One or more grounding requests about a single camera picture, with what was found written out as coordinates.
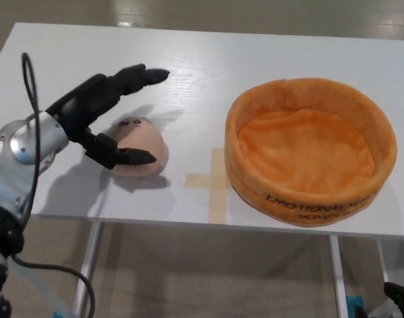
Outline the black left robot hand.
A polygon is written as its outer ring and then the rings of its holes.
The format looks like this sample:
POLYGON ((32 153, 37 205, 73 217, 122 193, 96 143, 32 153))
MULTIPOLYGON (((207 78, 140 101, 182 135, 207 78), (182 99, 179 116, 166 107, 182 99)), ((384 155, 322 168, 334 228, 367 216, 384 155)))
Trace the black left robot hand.
POLYGON ((148 85, 165 81, 170 72, 148 69, 144 64, 123 68, 113 76, 96 74, 61 97, 46 112, 63 128, 68 140, 85 149, 85 155, 107 169, 116 165, 141 166, 157 158, 147 150, 118 148, 118 142, 89 126, 112 109, 122 96, 136 93, 148 85))

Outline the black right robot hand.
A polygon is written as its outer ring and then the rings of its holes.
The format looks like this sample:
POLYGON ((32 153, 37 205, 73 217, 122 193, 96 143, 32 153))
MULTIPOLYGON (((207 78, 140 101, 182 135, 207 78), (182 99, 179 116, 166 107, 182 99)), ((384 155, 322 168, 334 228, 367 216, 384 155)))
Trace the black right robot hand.
POLYGON ((383 290, 385 295, 398 306, 404 318, 404 287, 393 282, 385 282, 383 290))

